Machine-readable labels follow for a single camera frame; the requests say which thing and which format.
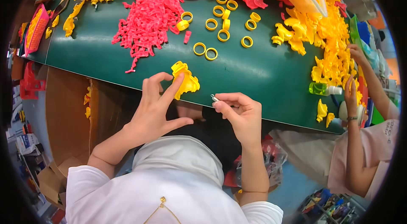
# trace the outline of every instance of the white shirt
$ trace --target white shirt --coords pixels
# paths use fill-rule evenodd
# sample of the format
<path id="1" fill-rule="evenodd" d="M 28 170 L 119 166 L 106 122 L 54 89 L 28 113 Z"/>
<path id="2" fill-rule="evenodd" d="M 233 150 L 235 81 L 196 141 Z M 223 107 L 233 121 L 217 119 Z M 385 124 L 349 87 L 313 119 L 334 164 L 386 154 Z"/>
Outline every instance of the white shirt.
<path id="1" fill-rule="evenodd" d="M 269 202 L 242 207 L 223 190 L 220 161 L 201 141 L 168 136 L 144 145 L 130 174 L 109 179 L 95 167 L 71 167 L 66 219 L 75 223 L 144 223 L 165 197 L 180 223 L 282 222 L 282 210 Z M 159 208 L 148 223 L 178 221 Z"/>

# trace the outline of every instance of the person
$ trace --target person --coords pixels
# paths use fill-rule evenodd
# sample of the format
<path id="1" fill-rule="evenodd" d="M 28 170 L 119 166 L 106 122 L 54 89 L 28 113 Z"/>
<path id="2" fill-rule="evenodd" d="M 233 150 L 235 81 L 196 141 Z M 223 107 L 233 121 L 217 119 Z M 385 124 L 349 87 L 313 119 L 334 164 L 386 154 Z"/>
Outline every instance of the person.
<path id="1" fill-rule="evenodd" d="M 87 165 L 69 168 L 67 222 L 281 223 L 282 210 L 266 201 L 269 180 L 261 147 L 261 104 L 242 93 L 216 94 L 220 101 L 213 104 L 214 113 L 229 120 L 233 139 L 241 144 L 243 195 L 238 204 L 222 190 L 228 170 L 222 171 L 221 159 L 230 157 L 216 155 L 216 147 L 212 151 L 200 139 L 181 134 L 199 131 L 205 137 L 202 125 L 210 121 L 188 117 L 167 120 L 167 109 L 184 74 L 160 95 L 160 82 L 171 79 L 164 72 L 145 79 L 140 104 L 130 122 L 97 145 Z M 130 149 L 141 145 L 132 172 L 113 178 L 115 165 Z"/>
<path id="2" fill-rule="evenodd" d="M 348 131 L 340 136 L 272 130 L 270 136 L 287 151 L 288 161 L 331 193 L 357 194 L 372 200 L 380 188 L 392 158 L 399 129 L 399 110 L 382 89 L 362 50 L 348 46 L 359 64 L 369 96 L 385 121 L 359 129 L 356 86 L 353 77 L 345 85 Z"/>

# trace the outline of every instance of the green work table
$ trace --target green work table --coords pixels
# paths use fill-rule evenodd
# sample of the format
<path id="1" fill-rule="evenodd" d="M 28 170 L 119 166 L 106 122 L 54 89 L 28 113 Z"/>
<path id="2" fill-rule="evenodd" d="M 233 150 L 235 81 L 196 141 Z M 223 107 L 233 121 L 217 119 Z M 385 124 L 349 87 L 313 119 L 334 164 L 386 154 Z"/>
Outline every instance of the green work table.
<path id="1" fill-rule="evenodd" d="M 239 0 L 238 8 L 231 11 L 229 19 L 230 39 L 221 42 L 217 33 L 221 29 L 222 19 L 212 13 L 213 7 L 219 5 L 216 0 L 185 0 L 182 8 L 193 14 L 193 21 L 188 30 L 192 32 L 188 44 L 184 44 L 185 32 L 179 35 L 167 32 L 168 42 L 159 50 L 154 48 L 154 57 L 141 58 L 134 73 L 125 74 L 130 69 L 133 59 L 130 49 L 120 43 L 111 44 L 118 31 L 119 19 L 126 19 L 129 9 L 122 2 L 131 4 L 134 0 L 114 0 L 98 3 L 94 6 L 86 2 L 82 7 L 72 37 L 65 37 L 62 26 L 73 11 L 75 3 L 70 0 L 68 7 L 60 14 L 59 24 L 53 29 L 50 38 L 43 38 L 37 52 L 28 55 L 28 59 L 59 69 L 64 69 L 88 77 L 120 84 L 134 89 L 141 89 L 143 79 L 161 71 L 172 73 L 171 66 L 177 61 L 188 64 L 193 76 L 199 79 L 201 89 L 181 96 L 182 100 L 200 105 L 211 106 L 211 94 L 221 92 L 242 92 L 262 103 L 264 119 L 287 123 L 340 134 L 340 123 L 334 120 L 326 128 L 326 118 L 316 121 L 317 104 L 321 98 L 328 105 L 328 112 L 338 117 L 338 108 L 331 97 L 318 96 L 308 92 L 311 69 L 315 66 L 314 56 L 323 58 L 323 49 L 304 43 L 307 54 L 301 56 L 292 51 L 287 43 L 281 46 L 272 44 L 271 37 L 276 35 L 274 26 L 282 22 L 277 0 L 266 0 L 266 9 L 250 10 Z M 47 9 L 54 9 L 58 2 L 50 4 Z M 255 11 L 261 16 L 254 31 L 245 28 L 249 15 Z M 215 31 L 205 28 L 205 21 L 215 18 L 218 27 Z M 251 48 L 244 48 L 240 41 L 244 36 L 253 39 Z M 197 56 L 193 45 L 202 42 L 207 48 L 216 48 L 219 55 L 214 61 Z M 337 96 L 340 103 L 343 96 Z"/>

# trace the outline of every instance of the small metal part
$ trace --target small metal part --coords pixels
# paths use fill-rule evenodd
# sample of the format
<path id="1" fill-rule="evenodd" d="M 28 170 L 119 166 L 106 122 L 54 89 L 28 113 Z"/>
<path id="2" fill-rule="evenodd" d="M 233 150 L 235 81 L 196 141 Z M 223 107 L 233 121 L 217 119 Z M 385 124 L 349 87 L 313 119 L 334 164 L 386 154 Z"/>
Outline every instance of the small metal part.
<path id="1" fill-rule="evenodd" d="M 219 101 L 219 99 L 216 98 L 214 94 L 211 94 L 210 97 L 212 98 L 212 100 L 213 100 L 214 102 L 218 102 L 218 101 Z"/>

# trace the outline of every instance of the gold necklace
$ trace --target gold necklace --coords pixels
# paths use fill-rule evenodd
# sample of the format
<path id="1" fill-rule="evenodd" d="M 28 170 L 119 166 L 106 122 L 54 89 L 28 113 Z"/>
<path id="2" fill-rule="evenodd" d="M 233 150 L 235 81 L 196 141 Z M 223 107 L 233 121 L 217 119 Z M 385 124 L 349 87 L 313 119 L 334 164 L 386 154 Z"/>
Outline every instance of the gold necklace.
<path id="1" fill-rule="evenodd" d="M 149 221 L 150 218 L 155 214 L 155 212 L 156 212 L 158 209 L 160 209 L 160 208 L 166 208 L 166 209 L 174 216 L 174 218 L 178 221 L 178 223 L 181 224 L 180 220 L 176 217 L 176 215 L 175 215 L 170 209 L 168 209 L 167 206 L 164 205 L 164 203 L 167 201 L 167 200 L 165 199 L 165 197 L 161 197 L 160 200 L 161 200 L 161 204 L 160 204 L 160 205 L 157 207 L 157 209 L 150 215 L 150 217 L 144 222 L 144 224 L 146 224 L 147 221 Z"/>

